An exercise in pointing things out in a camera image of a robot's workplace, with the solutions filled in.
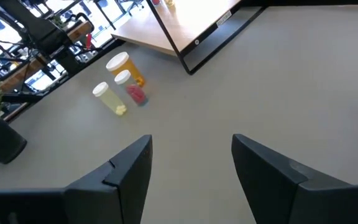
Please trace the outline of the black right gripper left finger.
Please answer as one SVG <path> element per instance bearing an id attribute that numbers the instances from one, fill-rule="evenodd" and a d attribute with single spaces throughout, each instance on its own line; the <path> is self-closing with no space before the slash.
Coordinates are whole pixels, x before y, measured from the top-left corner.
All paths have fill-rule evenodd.
<path id="1" fill-rule="evenodd" d="M 66 187 L 0 190 L 0 224 L 140 224 L 152 158 L 147 134 Z"/>

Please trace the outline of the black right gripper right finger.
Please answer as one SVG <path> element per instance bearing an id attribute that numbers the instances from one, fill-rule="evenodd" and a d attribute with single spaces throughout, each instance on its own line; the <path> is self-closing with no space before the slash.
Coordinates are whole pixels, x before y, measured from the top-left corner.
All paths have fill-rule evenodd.
<path id="1" fill-rule="evenodd" d="M 256 224 L 358 224 L 358 185 L 242 134 L 233 135 L 231 152 Z"/>

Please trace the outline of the orange pill bottle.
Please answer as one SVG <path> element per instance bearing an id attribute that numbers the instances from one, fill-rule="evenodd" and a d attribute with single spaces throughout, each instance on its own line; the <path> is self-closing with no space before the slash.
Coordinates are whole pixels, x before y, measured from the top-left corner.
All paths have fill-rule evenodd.
<path id="1" fill-rule="evenodd" d="M 128 70 L 140 87 L 145 85 L 145 78 L 140 73 L 127 52 L 118 53 L 111 58 L 106 64 L 106 69 L 114 76 L 118 75 L 123 70 Z"/>

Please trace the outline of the open laptop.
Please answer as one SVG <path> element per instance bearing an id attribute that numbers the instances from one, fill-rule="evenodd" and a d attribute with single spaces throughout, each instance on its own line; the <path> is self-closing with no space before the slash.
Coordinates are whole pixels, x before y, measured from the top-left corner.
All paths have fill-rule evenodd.
<path id="1" fill-rule="evenodd" d="M 44 73 L 36 73 L 25 81 L 25 84 L 33 90 L 44 90 L 53 83 L 53 80 Z"/>

